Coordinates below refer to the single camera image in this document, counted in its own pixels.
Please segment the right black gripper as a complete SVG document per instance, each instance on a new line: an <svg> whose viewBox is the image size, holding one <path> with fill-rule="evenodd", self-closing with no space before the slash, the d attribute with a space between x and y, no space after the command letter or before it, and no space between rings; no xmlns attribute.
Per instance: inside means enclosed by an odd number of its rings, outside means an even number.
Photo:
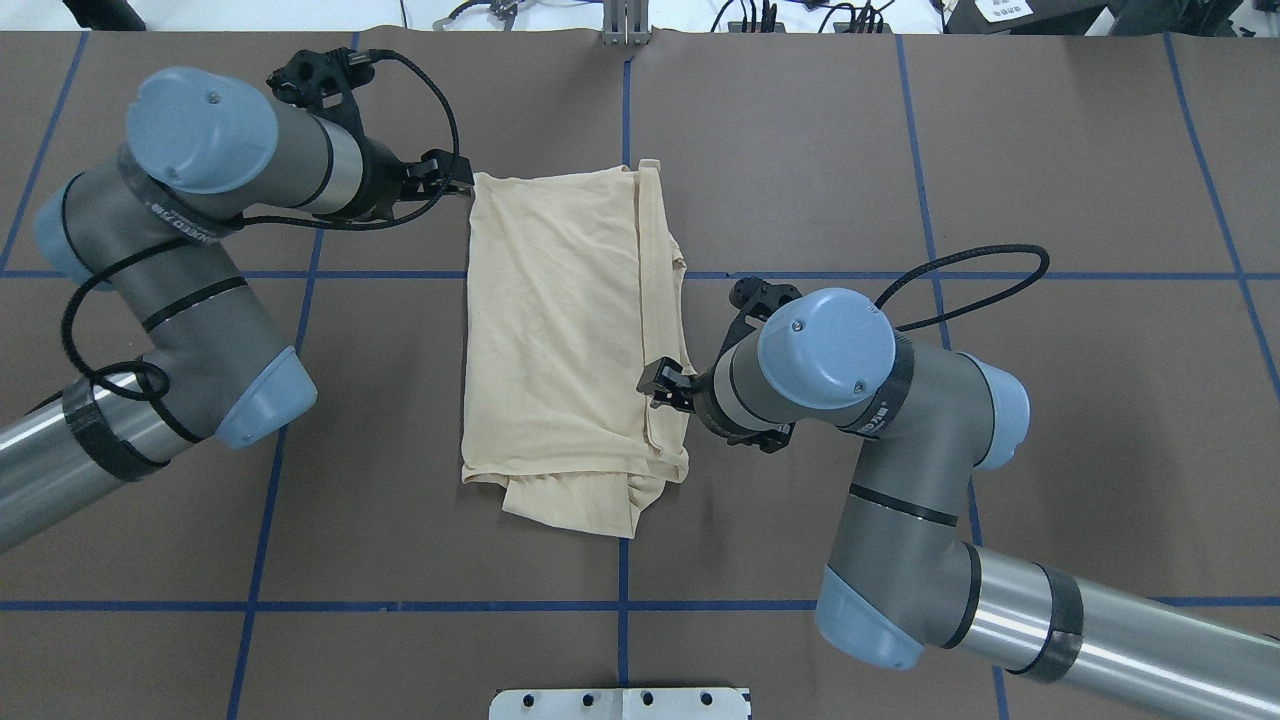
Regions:
<svg viewBox="0 0 1280 720"><path fill-rule="evenodd" d="M731 360L719 360L709 372L694 377L685 374L673 357L658 357L644 366L636 391L653 409L692 413L707 430L730 446L776 454L794 437L795 421L769 421L748 406L735 384Z"/></svg>

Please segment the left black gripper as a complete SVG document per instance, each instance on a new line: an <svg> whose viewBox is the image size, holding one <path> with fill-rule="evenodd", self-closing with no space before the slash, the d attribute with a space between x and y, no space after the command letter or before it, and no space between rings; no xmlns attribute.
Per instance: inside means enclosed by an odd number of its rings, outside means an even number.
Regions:
<svg viewBox="0 0 1280 720"><path fill-rule="evenodd" d="M355 195L356 222L394 220L398 202L474 196L474 172L466 156L433 149L410 163L375 140L364 140L360 149L364 174Z"/></svg>

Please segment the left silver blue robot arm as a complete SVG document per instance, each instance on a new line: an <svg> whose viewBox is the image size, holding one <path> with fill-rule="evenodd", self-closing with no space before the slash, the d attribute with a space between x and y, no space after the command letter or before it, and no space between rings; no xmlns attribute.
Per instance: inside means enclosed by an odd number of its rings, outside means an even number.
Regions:
<svg viewBox="0 0 1280 720"><path fill-rule="evenodd" d="M444 149L398 158L355 91L397 61L440 104ZM383 231L474 187L439 86L392 50L301 51L261 92L170 67L141 86L125 141L40 209L41 254L76 283L60 319L76 379L3 432L3 548L166 468L207 438L244 448L317 388L224 249L255 225Z"/></svg>

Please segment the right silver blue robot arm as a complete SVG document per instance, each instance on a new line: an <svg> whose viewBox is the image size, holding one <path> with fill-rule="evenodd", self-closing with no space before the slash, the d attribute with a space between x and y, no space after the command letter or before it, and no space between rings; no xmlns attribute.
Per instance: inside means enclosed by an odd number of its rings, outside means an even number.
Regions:
<svg viewBox="0 0 1280 720"><path fill-rule="evenodd" d="M1016 377L914 342L852 290L746 278L731 301L739 314L705 372L658 357L636 389L767 454L800 421L861 441L815 602L835 648L893 670L928 647L959 650L1178 719L1277 716L1276 639L960 537L972 477L1027 437Z"/></svg>

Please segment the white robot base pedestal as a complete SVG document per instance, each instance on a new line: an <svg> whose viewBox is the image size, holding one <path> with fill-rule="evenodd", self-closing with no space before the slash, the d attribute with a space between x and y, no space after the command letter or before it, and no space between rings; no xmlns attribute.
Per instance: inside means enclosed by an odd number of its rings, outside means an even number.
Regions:
<svg viewBox="0 0 1280 720"><path fill-rule="evenodd" d="M753 719L750 691L733 687L508 689L489 719Z"/></svg>

